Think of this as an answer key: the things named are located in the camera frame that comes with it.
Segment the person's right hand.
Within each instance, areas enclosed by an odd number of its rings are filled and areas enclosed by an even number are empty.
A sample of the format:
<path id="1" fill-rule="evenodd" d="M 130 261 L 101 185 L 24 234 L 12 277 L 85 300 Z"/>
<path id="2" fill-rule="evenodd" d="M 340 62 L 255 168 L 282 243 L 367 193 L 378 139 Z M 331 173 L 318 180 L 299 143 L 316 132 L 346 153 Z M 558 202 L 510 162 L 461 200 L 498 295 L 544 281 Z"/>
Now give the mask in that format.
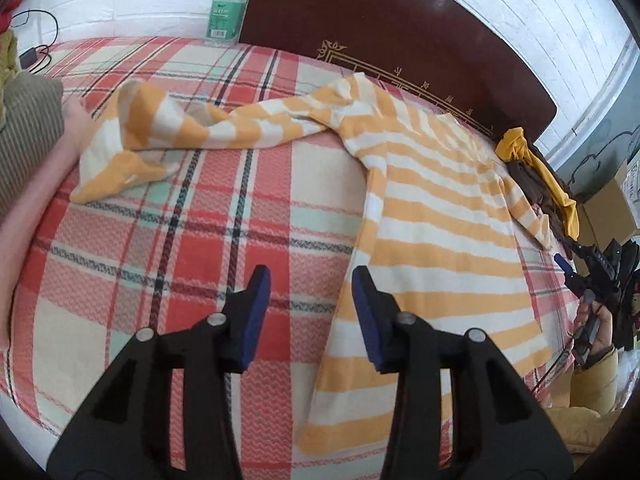
<path id="1" fill-rule="evenodd" d="M 613 338 L 613 318 L 608 308 L 597 301 L 582 301 L 574 319 L 573 338 L 574 358 L 580 365 L 608 350 Z"/>

